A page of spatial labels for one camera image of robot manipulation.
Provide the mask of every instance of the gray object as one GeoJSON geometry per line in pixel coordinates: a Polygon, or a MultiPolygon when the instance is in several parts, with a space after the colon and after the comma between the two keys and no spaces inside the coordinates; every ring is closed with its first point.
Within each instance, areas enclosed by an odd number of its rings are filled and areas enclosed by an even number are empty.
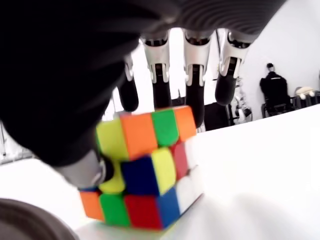
{"type": "Polygon", "coordinates": [[[79,240],[58,218],[43,209],[0,198],[1,240],[79,240]]]}

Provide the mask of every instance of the black robotic palm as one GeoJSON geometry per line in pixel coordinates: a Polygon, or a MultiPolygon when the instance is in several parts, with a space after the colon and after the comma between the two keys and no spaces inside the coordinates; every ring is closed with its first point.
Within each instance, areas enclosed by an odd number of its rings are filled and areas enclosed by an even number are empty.
{"type": "MultiPolygon", "coordinates": [[[[186,29],[188,44],[201,47],[197,43],[209,40],[208,33],[226,28],[230,30],[226,42],[233,48],[247,49],[284,2],[4,1],[0,54],[4,91],[0,101],[5,104],[0,106],[0,119],[18,143],[44,162],[55,168],[71,166],[96,149],[95,126],[112,90],[126,80],[124,57],[137,47],[141,35],[157,40],[154,36],[158,33],[181,27],[186,29]]],[[[216,92],[222,104],[230,101],[235,72],[243,62],[237,58],[239,62],[231,64],[231,57],[229,52],[220,63],[216,92]]],[[[192,62],[189,76],[195,75],[199,64],[192,62]]],[[[206,67],[200,67],[200,73],[206,67]]],[[[198,90],[187,91],[186,96],[197,125],[204,114],[198,110],[203,108],[204,87],[202,75],[199,78],[187,82],[187,87],[198,90]]],[[[133,83],[122,85],[120,92],[134,89],[133,83]]]]}

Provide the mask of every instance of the white wall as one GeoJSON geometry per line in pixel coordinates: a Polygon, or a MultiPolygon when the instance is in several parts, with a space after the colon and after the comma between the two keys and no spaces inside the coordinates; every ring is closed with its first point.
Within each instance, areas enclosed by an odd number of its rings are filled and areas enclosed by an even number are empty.
{"type": "MultiPolygon", "coordinates": [[[[186,94],[184,84],[183,34],[181,29],[170,31],[170,89],[171,97],[186,94]]],[[[264,103],[259,83],[267,75],[266,65],[272,62],[278,74],[287,79],[288,93],[293,96],[296,87],[310,86],[320,88],[320,0],[288,0],[270,21],[259,38],[250,47],[246,61],[240,71],[243,90],[255,120],[262,117],[261,105],[264,103]]],[[[133,70],[139,96],[137,113],[154,110],[153,91],[150,73],[142,45],[133,52],[133,70]]],[[[218,75],[218,50],[213,35],[208,70],[205,76],[205,104],[215,102],[218,75]]],[[[108,108],[113,114],[113,106],[108,108]]],[[[119,96],[115,94],[115,109],[122,111],[119,96]]]]}
{"type": "Polygon", "coordinates": [[[255,120],[262,117],[259,82],[267,74],[268,62],[286,78],[289,95],[296,87],[319,89],[320,22],[312,9],[308,1],[289,0],[251,46],[240,75],[255,120]]]}

